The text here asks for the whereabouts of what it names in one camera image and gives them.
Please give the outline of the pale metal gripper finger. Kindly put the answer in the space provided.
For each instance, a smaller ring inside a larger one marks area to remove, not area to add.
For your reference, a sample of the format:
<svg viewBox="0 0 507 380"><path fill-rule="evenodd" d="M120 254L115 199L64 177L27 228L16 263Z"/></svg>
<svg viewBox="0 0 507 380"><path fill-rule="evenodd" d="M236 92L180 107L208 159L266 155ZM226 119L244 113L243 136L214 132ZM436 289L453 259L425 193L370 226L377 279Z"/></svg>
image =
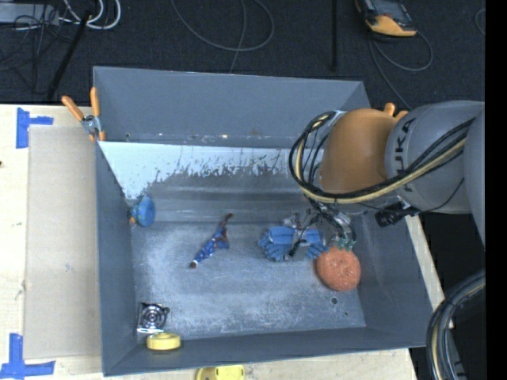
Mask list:
<svg viewBox="0 0 507 380"><path fill-rule="evenodd" d="M310 216L307 213L296 212L283 220L282 226L294 231L304 231L310 225Z"/></svg>
<svg viewBox="0 0 507 380"><path fill-rule="evenodd" d="M314 260L318 257L318 243L307 240L297 240L289 251L291 260Z"/></svg>

